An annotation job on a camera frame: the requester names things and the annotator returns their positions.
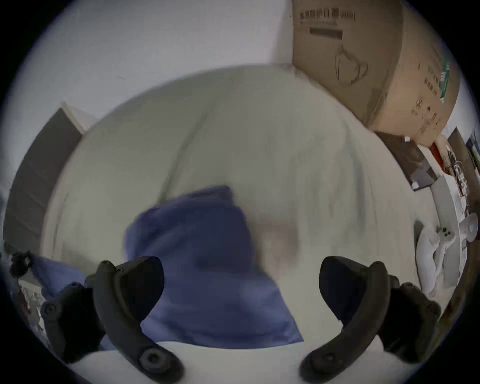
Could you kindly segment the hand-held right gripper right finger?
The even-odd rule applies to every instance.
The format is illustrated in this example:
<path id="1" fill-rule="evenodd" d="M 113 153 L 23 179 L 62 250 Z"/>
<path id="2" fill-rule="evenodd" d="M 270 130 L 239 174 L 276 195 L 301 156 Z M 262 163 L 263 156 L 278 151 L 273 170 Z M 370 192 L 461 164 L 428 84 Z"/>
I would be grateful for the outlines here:
<path id="1" fill-rule="evenodd" d="M 381 261 L 370 266 L 326 257 L 319 291 L 342 331 L 311 351 L 299 367 L 304 381 L 330 381 L 349 368 L 378 336 L 383 350 L 404 363 L 427 360 L 441 307 L 414 284 L 399 283 Z"/>

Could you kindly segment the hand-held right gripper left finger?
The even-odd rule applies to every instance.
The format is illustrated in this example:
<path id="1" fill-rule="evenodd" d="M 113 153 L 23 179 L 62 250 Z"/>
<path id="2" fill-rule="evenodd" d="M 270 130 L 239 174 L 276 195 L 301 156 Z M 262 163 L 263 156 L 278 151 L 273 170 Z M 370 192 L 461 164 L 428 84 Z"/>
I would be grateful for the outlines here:
<path id="1" fill-rule="evenodd" d="M 76 363 L 99 351 L 107 336 L 117 351 L 151 380 L 179 382 L 184 374 L 180 359 L 141 328 L 164 286 L 164 270 L 157 257 L 141 257 L 119 266 L 102 261 L 84 284 L 71 283 L 42 304 L 41 316 L 53 353 L 63 363 Z"/>

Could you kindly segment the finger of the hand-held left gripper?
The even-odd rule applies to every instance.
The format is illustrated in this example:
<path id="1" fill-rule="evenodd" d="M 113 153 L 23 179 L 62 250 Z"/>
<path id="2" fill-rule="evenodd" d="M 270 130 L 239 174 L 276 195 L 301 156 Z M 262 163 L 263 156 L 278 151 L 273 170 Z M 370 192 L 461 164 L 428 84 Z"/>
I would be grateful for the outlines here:
<path id="1" fill-rule="evenodd" d="M 30 251 L 16 252 L 11 257 L 9 273 L 15 278 L 22 278 L 32 267 L 32 256 Z"/>

